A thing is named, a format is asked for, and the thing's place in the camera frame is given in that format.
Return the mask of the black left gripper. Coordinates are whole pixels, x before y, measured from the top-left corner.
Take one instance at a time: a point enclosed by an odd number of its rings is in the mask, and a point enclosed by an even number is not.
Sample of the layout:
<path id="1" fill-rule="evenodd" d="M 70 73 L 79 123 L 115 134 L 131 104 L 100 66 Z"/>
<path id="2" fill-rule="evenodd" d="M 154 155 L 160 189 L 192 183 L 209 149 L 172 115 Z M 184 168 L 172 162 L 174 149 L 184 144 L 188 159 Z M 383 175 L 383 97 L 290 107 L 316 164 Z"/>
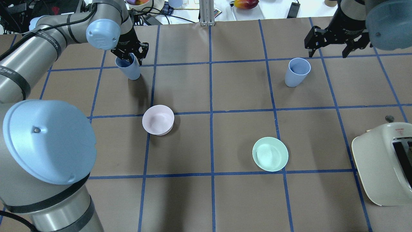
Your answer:
<path id="1" fill-rule="evenodd" d="M 149 43 L 140 42 L 132 27 L 130 31 L 120 35 L 118 44 L 111 49 L 111 53 L 120 58 L 120 65 L 132 65 L 135 55 L 139 66 L 142 66 L 142 60 L 146 58 L 148 50 Z"/>

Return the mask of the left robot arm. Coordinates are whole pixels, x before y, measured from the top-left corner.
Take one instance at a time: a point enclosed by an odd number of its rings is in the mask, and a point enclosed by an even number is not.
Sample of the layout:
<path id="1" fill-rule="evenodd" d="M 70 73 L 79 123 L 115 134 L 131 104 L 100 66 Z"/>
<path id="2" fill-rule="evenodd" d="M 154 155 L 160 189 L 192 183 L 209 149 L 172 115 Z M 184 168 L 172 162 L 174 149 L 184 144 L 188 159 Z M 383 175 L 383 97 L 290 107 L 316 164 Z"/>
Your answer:
<path id="1" fill-rule="evenodd" d="M 2 217 L 31 232 L 103 232 L 85 184 L 97 158 L 89 119 L 65 101 L 29 100 L 70 44 L 89 43 L 141 64 L 141 43 L 123 0 L 94 0 L 90 12 L 43 16 L 1 55 Z"/>

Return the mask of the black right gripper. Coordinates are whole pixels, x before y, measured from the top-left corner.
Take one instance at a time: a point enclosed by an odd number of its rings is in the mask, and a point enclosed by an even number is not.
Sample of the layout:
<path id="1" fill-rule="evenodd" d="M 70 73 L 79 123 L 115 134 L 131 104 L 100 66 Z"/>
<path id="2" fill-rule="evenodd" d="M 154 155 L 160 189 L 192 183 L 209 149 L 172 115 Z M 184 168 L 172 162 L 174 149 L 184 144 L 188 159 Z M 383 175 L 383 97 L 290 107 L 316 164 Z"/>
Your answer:
<path id="1" fill-rule="evenodd" d="M 304 47 L 308 49 L 308 56 L 313 57 L 316 50 L 330 44 L 346 44 L 343 58 L 352 51 L 365 49 L 370 43 L 365 19 L 352 9 L 339 6 L 326 28 L 314 25 L 306 35 Z"/>

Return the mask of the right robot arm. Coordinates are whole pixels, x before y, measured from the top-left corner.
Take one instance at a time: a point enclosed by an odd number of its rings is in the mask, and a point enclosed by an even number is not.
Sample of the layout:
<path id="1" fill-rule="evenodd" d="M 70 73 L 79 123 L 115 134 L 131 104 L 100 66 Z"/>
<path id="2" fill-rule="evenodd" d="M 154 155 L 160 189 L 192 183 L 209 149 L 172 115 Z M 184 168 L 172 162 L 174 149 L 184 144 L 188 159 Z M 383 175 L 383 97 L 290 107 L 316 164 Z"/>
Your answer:
<path id="1" fill-rule="evenodd" d="M 304 39 L 309 57 L 330 44 L 345 44 L 342 57 L 367 46 L 393 51 L 411 47 L 410 0 L 338 0 L 329 25 L 313 26 Z"/>

